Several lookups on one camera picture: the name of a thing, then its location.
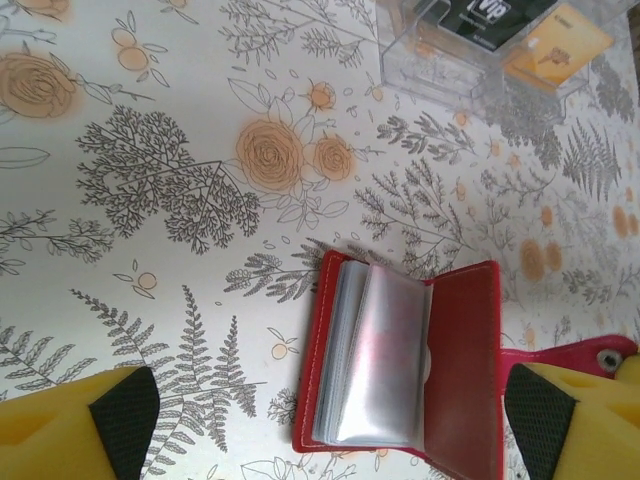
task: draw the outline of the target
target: patterned tablecloth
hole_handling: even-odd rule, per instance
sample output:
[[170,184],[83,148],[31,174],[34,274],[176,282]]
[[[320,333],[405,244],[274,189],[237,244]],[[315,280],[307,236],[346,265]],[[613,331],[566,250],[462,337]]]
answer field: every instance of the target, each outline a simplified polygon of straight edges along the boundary
[[146,364],[147,479],[445,478],[387,450],[292,451],[329,248],[420,278],[498,260],[506,347],[640,341],[624,21],[553,127],[518,95],[483,122],[384,88],[373,10],[0,4],[0,400]]

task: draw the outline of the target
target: orange berry print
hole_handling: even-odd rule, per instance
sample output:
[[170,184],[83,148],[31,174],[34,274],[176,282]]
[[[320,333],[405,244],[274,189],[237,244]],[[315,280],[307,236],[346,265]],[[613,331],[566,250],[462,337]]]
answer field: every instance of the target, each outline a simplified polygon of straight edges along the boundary
[[525,240],[520,245],[520,267],[530,282],[539,282],[544,277],[544,256],[535,240]]
[[627,215],[619,205],[613,207],[613,227],[615,228],[618,237],[626,238],[629,235]]
[[629,232],[631,232],[631,235],[637,237],[639,233],[638,217],[636,217],[633,213],[629,215],[628,224]]
[[553,210],[551,210],[551,207],[549,206],[542,207],[542,213],[540,214],[540,221],[542,221],[542,225],[544,225],[547,228],[553,225]]
[[311,82],[311,92],[307,95],[311,108],[316,111],[330,110],[336,103],[336,92],[327,82]]
[[147,54],[135,47],[124,48],[118,54],[118,61],[124,68],[133,72],[144,70],[149,65]]
[[562,250],[556,242],[551,242],[545,247],[544,257],[551,271],[557,272],[562,268]]

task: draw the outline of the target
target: gray plant illustration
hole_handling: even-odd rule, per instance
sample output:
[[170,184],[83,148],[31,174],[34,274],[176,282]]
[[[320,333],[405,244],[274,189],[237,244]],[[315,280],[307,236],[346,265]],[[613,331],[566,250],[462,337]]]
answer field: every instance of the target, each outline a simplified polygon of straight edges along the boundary
[[[273,7],[274,12],[265,5]],[[337,15],[330,11],[330,5],[349,9],[373,38],[335,28]],[[280,48],[299,35],[302,50],[310,55],[335,58],[344,67],[359,67],[364,58],[362,42],[375,42],[373,11],[363,0],[338,0],[335,4],[327,0],[228,0],[220,12],[233,22],[231,28],[223,27],[220,34],[230,44],[229,50],[247,65],[251,61],[260,65],[264,59],[270,61],[274,55],[279,56]],[[301,20],[290,20],[287,12]]]
[[591,196],[600,200],[602,195],[607,200],[612,184],[617,185],[621,177],[616,146],[609,140],[607,130],[601,133],[591,123],[587,130],[576,120],[568,141],[562,174]]
[[17,381],[14,388],[18,390],[33,392],[70,382],[96,361],[87,357],[63,370],[60,365],[75,345],[69,343],[47,350],[53,337],[34,341],[33,333],[28,330],[16,335],[13,325],[0,328],[0,368],[11,370],[4,379]]
[[400,180],[393,171],[373,175],[376,187],[358,189],[354,198],[369,212],[363,214],[361,224],[372,232],[373,240],[399,229],[405,240],[402,263],[407,273],[431,278],[451,270],[462,248],[473,248],[447,201],[442,177],[427,160],[412,160],[404,177]]
[[84,204],[104,207],[116,232],[128,238],[164,211],[169,238],[202,255],[228,247],[236,224],[245,237],[259,222],[258,197],[243,193],[222,161],[196,162],[185,133],[162,112],[139,113],[116,106],[105,125],[91,123],[77,139],[85,153],[77,185]]
[[283,388],[269,402],[267,416],[269,420],[278,422],[278,425],[293,425],[297,406],[298,399],[295,393],[288,388]]
[[[317,276],[324,254],[331,246],[315,238],[307,237],[308,243],[300,245],[298,252],[290,257],[299,262],[294,268],[284,266],[282,258],[262,252],[247,257],[244,268],[232,270],[225,280],[229,284],[224,291],[246,290],[245,297],[265,291],[267,297],[277,298],[278,303],[298,300],[307,291],[315,292]],[[375,261],[383,265],[391,262],[371,249],[347,244],[347,253],[362,262]]]
[[600,55],[591,62],[591,71],[600,77],[596,86],[598,104],[609,117],[617,114],[625,122],[633,122],[635,110],[629,91],[622,86],[620,75],[606,56]]
[[445,127],[428,113],[422,112],[413,124],[419,127],[419,131],[411,130],[406,120],[392,115],[386,124],[378,125],[378,138],[388,140],[389,145],[400,142],[400,146],[410,155],[422,155],[426,150],[434,161],[448,162],[449,165],[459,163],[462,152],[476,154],[473,149],[475,142],[467,132],[452,123]]
[[114,234],[94,220],[75,219],[64,233],[51,233],[57,220],[55,210],[36,210],[34,214],[8,212],[0,219],[0,276],[19,275],[23,260],[13,258],[14,250],[30,252],[39,244],[46,245],[52,256],[69,255],[85,263],[95,263],[111,250]]
[[150,367],[160,393],[160,414],[144,468],[146,475],[164,475],[165,466],[176,464],[174,455],[184,455],[195,445],[196,437],[211,437],[227,452],[225,424],[232,402],[249,417],[256,416],[255,394],[260,383],[247,383],[239,363],[238,322],[231,319],[229,333],[215,358],[208,354],[205,330],[191,290],[183,285],[186,301],[185,327],[178,345],[180,353],[169,355],[169,345],[152,340],[154,324],[130,321],[126,311],[119,313],[97,298],[78,290],[74,296],[88,305],[108,327],[113,338],[114,356],[125,359],[116,366]]
[[487,191],[495,193],[498,197],[516,195],[519,207],[522,207],[527,199],[531,199],[534,205],[538,205],[555,175],[550,180],[546,180],[530,168],[529,177],[525,179],[521,172],[515,174],[503,172],[501,177],[497,177],[485,169],[480,176],[480,181]]

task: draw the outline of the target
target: red stitching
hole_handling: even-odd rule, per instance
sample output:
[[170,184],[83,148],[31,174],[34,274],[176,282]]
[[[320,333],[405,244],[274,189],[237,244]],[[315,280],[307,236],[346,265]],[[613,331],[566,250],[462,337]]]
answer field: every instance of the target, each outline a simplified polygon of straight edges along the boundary
[[[327,273],[324,277],[323,280],[323,285],[324,285],[324,290],[322,292],[322,306],[320,308],[320,323],[318,324],[318,331],[322,331],[322,324],[324,322],[324,307],[326,306],[327,303],[327,290],[329,290],[326,287],[327,284],[327,279],[329,278],[329,274],[331,273],[331,264],[333,263],[333,261],[336,260],[336,256],[335,255],[331,255],[331,257],[329,257],[329,263],[327,264]],[[316,362],[318,360],[318,346],[320,345],[320,340],[318,337],[313,339],[314,341],[314,346],[313,346],[313,360],[311,361],[311,374],[309,375],[309,381],[315,381],[315,370],[316,370]],[[302,416],[302,439],[301,439],[301,445],[303,447],[306,448],[312,448],[312,449],[316,449],[316,450],[326,450],[326,446],[325,445],[307,445],[305,444],[305,437],[307,435],[307,417],[309,415],[309,395],[307,395],[307,398],[305,399],[305,404],[304,404],[304,415]]]

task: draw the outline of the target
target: vip card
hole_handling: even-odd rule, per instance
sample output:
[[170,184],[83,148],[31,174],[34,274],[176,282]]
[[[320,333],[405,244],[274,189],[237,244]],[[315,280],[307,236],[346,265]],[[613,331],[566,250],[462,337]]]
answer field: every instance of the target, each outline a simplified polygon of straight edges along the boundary
[[416,7],[423,19],[490,52],[542,15],[556,0],[424,0]]

